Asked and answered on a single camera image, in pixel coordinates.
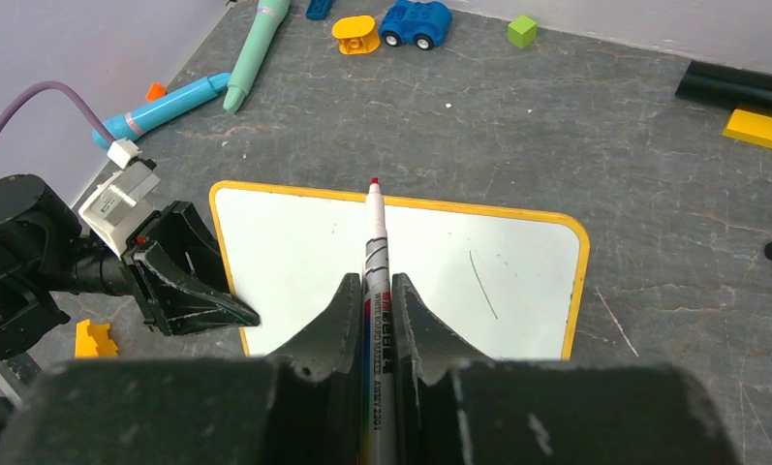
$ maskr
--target black cylinder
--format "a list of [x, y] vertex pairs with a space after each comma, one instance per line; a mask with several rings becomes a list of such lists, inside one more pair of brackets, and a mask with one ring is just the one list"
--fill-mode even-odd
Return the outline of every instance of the black cylinder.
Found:
[[676, 96], [724, 109], [772, 111], [772, 75], [692, 61]]

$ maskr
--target green cube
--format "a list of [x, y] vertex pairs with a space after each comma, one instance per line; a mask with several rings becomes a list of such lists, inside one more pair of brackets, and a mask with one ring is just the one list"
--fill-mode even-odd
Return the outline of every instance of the green cube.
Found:
[[509, 24], [509, 42], [525, 48], [537, 38], [537, 22], [527, 16], [520, 16]]

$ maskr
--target gray table surface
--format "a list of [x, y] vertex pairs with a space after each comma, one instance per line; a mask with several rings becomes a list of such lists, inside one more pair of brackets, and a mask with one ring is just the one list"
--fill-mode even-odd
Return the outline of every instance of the gray table surface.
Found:
[[[361, 191], [378, 175], [391, 195], [567, 213], [592, 242], [572, 359], [691, 370], [745, 462], [772, 464], [772, 150], [675, 100], [676, 56], [544, 30], [519, 50], [503, 21], [460, 13], [435, 51], [340, 54], [334, 20], [388, 4], [312, 22], [294, 0], [242, 111], [216, 101], [139, 143], [161, 202], [193, 201], [211, 226], [221, 179]], [[173, 86], [229, 71], [254, 9], [238, 3]], [[241, 357], [236, 330], [165, 338], [129, 298], [58, 301], [111, 321], [125, 357]], [[65, 325], [31, 353], [51, 366], [73, 341]]]

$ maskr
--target toy car wheel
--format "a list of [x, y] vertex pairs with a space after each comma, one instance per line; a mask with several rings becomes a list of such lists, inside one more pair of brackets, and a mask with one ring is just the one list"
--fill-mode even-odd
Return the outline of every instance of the toy car wheel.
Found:
[[386, 32], [383, 34], [383, 40], [386, 41], [386, 45], [389, 47], [400, 47], [403, 45], [403, 41], [400, 40], [400, 36], [393, 32]]
[[434, 48], [434, 42], [425, 34], [415, 35], [414, 43], [420, 50], [430, 50], [431, 48]]

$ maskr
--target white wall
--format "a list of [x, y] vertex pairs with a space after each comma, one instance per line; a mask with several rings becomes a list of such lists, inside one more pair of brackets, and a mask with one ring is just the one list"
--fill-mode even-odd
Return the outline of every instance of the white wall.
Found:
[[[225, 0], [0, 1], [0, 112], [29, 85], [72, 86], [102, 120], [168, 83], [226, 12]], [[32, 172], [73, 202], [106, 162], [64, 95], [32, 99], [0, 137], [0, 177]]]
[[447, 0], [456, 10], [514, 19], [629, 46], [772, 73], [772, 0]]

